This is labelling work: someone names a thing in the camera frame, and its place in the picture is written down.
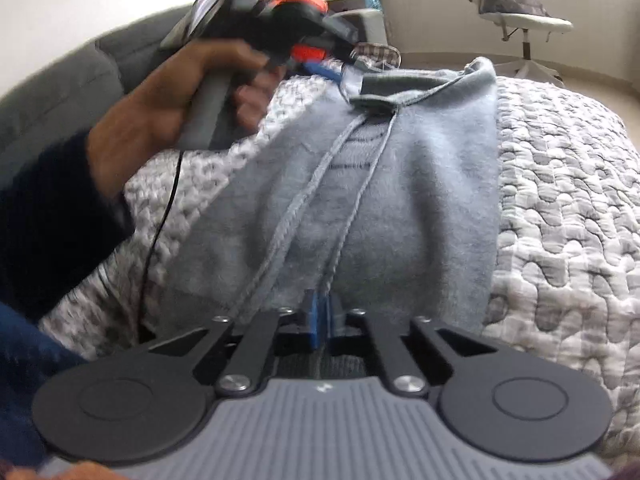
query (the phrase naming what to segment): black sleeve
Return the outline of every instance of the black sleeve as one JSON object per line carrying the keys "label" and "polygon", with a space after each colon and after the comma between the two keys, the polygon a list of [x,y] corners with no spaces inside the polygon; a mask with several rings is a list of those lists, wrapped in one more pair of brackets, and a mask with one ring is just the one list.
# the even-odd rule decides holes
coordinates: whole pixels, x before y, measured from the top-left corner
{"label": "black sleeve", "polygon": [[43,153],[0,191],[0,301],[44,316],[133,232],[124,197],[94,186],[86,133]]}

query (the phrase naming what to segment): silver screw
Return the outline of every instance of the silver screw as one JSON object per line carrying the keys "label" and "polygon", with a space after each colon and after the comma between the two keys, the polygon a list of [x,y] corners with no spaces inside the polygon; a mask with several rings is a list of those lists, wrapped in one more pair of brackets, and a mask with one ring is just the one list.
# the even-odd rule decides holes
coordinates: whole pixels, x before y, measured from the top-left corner
{"label": "silver screw", "polygon": [[414,394],[425,387],[425,382],[420,377],[412,375],[401,375],[394,380],[394,386],[401,392]]}
{"label": "silver screw", "polygon": [[218,381],[218,386],[228,392],[244,392],[251,384],[245,375],[225,375]]}

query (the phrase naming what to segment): handheld controller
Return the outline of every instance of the handheld controller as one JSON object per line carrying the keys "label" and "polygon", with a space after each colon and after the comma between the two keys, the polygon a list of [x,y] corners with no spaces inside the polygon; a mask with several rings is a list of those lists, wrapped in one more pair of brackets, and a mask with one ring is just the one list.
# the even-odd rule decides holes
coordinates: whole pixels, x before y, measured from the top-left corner
{"label": "handheld controller", "polygon": [[[285,64],[297,44],[322,48],[351,62],[357,37],[347,21],[329,16],[304,2],[269,6],[260,0],[196,0],[190,15],[189,38],[240,38],[270,56],[273,66]],[[253,74],[207,76],[191,102],[177,144],[180,150],[226,150],[246,137],[236,124],[230,98]]]}

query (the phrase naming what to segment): grey ribbed plate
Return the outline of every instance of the grey ribbed plate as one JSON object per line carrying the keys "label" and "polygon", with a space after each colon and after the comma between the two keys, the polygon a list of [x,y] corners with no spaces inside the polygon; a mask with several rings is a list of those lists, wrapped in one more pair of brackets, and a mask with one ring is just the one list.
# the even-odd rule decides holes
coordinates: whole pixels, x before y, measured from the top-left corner
{"label": "grey ribbed plate", "polygon": [[[69,467],[60,459],[40,471]],[[594,455],[526,465],[455,437],[433,408],[388,393],[376,377],[274,379],[260,395],[221,402],[201,432],[153,462],[118,468],[134,480],[601,480]]]}

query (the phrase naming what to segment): plaid fabric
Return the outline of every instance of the plaid fabric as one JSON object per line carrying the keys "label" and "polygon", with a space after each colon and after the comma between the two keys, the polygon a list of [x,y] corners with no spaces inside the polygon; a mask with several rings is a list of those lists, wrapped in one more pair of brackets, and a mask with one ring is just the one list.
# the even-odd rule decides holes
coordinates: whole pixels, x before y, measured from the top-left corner
{"label": "plaid fabric", "polygon": [[402,61],[396,47],[381,43],[359,43],[353,51],[371,60],[377,68],[399,68]]}

